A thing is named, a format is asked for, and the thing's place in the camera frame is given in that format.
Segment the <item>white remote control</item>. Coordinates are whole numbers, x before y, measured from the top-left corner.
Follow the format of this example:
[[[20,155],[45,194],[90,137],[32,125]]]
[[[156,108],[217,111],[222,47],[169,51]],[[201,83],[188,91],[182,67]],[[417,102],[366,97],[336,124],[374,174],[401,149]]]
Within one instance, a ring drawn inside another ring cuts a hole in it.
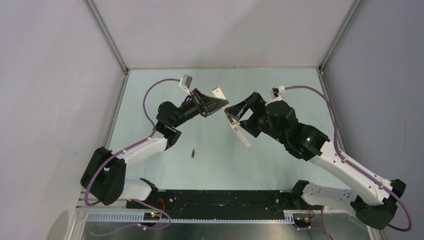
[[[217,99],[217,105],[219,106],[220,110],[224,111],[230,106],[228,99],[225,97],[220,87],[213,89],[212,94]]]

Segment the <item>white battery cover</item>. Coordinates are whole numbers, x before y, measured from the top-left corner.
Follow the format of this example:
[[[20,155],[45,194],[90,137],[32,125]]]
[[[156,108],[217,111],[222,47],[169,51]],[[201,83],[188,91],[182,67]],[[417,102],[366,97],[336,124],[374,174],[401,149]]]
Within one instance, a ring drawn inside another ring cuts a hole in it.
[[[241,142],[244,144],[246,148],[250,148],[252,146],[251,142],[248,140],[248,138],[243,134],[240,128],[240,124],[234,123],[229,125],[233,132],[237,135],[237,137],[241,140]]]

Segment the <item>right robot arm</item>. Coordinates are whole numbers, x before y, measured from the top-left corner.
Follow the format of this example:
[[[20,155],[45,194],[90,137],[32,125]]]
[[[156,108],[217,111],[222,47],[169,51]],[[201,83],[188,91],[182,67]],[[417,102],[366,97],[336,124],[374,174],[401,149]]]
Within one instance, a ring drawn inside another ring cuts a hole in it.
[[[325,133],[299,122],[295,110],[281,97],[266,102],[254,92],[226,108],[225,114],[252,136],[262,133],[270,136],[295,158],[326,170],[346,185],[342,189],[299,180],[290,196],[295,208],[330,207],[374,229],[382,230],[390,225],[406,184],[399,179],[380,177],[358,164],[336,148]]]

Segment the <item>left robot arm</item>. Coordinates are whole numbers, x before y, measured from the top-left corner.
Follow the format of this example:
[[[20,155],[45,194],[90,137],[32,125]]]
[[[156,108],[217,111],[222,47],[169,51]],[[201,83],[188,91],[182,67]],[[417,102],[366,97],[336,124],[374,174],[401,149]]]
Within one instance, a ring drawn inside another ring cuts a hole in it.
[[[145,208],[153,208],[158,202],[155,186],[144,178],[128,178],[127,171],[175,145],[182,134],[177,130],[180,125],[196,116],[206,118],[228,104],[228,100],[205,95],[197,88],[180,106],[170,101],[162,102],[158,106],[157,123],[149,136],[118,151],[105,147],[94,151],[80,180],[86,189],[84,200],[92,195],[98,203],[108,206],[119,199],[135,199]]]

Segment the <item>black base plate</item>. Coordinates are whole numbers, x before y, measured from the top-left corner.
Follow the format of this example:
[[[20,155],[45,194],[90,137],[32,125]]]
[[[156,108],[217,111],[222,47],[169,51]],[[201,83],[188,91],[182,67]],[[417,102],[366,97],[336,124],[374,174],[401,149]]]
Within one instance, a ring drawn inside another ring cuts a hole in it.
[[[285,211],[309,210],[300,197],[280,190],[158,190],[145,203],[172,219],[277,220]]]

